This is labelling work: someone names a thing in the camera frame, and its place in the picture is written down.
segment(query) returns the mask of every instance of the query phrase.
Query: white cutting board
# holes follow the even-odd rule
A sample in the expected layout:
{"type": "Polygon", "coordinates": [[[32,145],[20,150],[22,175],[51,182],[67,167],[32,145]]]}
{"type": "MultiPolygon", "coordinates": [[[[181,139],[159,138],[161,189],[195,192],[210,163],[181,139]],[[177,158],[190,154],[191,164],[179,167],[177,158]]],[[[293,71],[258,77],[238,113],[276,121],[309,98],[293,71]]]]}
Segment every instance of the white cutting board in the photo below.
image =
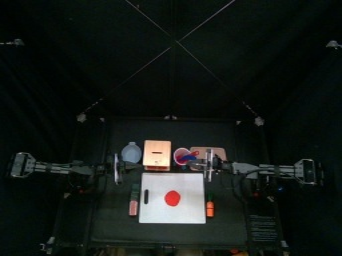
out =
{"type": "Polygon", "coordinates": [[[206,223],[203,173],[143,173],[139,223],[206,223]],[[165,200],[173,190],[181,194],[177,206],[165,200]]]}

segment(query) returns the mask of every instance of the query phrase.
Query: red circle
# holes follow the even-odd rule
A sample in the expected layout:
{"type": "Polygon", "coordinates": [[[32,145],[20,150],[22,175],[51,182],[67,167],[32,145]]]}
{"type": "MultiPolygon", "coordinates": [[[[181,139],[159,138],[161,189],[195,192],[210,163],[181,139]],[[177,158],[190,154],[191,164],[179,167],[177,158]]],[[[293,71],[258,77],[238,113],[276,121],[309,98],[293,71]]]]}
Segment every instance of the red circle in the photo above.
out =
{"type": "Polygon", "coordinates": [[[167,192],[167,194],[165,196],[165,200],[166,200],[167,205],[177,206],[181,201],[181,194],[175,190],[171,190],[167,192]]]}

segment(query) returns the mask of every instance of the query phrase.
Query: black wall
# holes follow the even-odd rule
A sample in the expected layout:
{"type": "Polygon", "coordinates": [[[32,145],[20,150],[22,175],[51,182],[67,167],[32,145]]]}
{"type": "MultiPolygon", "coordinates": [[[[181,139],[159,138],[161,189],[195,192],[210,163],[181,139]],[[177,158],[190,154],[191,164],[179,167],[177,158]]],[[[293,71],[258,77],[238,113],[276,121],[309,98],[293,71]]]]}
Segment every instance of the black wall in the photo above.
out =
{"type": "MultiPolygon", "coordinates": [[[[31,53],[0,47],[0,173],[14,153],[38,160],[68,162],[75,116],[35,70],[31,53]]],[[[0,255],[38,255],[52,230],[58,207],[56,179],[0,178],[0,255]]]]}
{"type": "Polygon", "coordinates": [[[273,162],[312,158],[325,169],[325,188],[289,188],[282,199],[284,226],[294,255],[342,253],[342,52],[332,51],[298,85],[268,124],[273,162]]]}

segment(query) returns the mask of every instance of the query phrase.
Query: orange box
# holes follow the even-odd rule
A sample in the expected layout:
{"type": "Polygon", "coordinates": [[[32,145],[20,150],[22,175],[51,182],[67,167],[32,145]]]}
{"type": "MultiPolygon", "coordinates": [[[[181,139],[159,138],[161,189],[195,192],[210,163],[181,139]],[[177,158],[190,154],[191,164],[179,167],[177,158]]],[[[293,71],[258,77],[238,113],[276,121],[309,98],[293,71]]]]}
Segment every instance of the orange box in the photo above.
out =
{"type": "Polygon", "coordinates": [[[170,171],[171,141],[146,140],[143,166],[147,171],[170,171]]]}

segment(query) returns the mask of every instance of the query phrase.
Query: red dot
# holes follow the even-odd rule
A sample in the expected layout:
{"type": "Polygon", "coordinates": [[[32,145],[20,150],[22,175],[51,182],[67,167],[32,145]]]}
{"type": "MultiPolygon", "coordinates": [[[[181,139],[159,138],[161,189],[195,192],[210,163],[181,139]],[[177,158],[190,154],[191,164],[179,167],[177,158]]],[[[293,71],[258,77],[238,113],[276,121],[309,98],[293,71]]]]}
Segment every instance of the red dot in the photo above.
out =
{"type": "Polygon", "coordinates": [[[166,200],[167,205],[177,206],[181,201],[181,194],[175,190],[171,190],[167,192],[167,194],[165,196],[165,200],[166,200]]]}

